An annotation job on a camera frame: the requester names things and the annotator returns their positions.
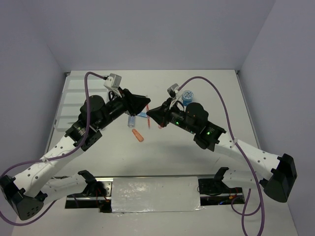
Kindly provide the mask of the orange highlighter pen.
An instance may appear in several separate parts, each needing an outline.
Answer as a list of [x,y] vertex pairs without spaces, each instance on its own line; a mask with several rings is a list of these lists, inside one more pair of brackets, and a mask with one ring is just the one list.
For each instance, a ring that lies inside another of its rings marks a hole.
[[[149,105],[146,105],[146,112],[149,111]],[[151,128],[151,121],[149,115],[147,115],[147,123],[148,123],[148,128]]]

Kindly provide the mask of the blue plastic case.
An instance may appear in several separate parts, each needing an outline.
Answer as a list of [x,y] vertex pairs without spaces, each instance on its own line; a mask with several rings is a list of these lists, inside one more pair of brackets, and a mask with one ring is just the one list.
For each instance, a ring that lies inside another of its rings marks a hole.
[[142,118],[147,118],[147,114],[145,112],[140,112],[138,116]]

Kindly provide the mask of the orange plastic case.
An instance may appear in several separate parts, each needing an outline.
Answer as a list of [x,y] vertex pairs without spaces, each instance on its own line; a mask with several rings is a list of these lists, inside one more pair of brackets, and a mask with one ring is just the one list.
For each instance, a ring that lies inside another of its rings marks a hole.
[[143,142],[144,141],[143,136],[136,129],[132,129],[132,133],[134,134],[134,136],[136,137],[136,139],[139,142]]

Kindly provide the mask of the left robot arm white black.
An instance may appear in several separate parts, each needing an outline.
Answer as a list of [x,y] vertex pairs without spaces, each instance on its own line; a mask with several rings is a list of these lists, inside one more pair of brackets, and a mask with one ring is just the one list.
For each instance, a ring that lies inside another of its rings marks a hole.
[[8,203],[20,218],[21,225],[34,222],[33,217],[46,205],[72,194],[91,196],[106,190],[87,170],[63,178],[54,178],[70,161],[84,154],[101,137],[101,130],[126,113],[139,114],[150,98],[119,88],[106,103],[99,95],[87,96],[80,108],[78,120],[60,141],[37,161],[27,161],[26,168],[11,177],[3,173],[0,188]]

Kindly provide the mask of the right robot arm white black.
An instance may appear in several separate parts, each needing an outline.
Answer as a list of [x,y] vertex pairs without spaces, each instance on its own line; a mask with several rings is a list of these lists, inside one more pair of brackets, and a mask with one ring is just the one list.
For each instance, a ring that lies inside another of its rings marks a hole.
[[188,104],[180,110],[171,98],[161,106],[151,109],[147,115],[161,127],[173,124],[194,135],[194,141],[202,149],[226,155],[234,160],[252,167],[249,174],[242,177],[222,167],[216,173],[214,187],[225,192],[238,184],[244,188],[256,187],[259,183],[264,193],[271,199],[285,203],[297,179],[297,171],[292,156],[278,156],[241,140],[232,139],[229,132],[208,121],[208,112],[199,103]]

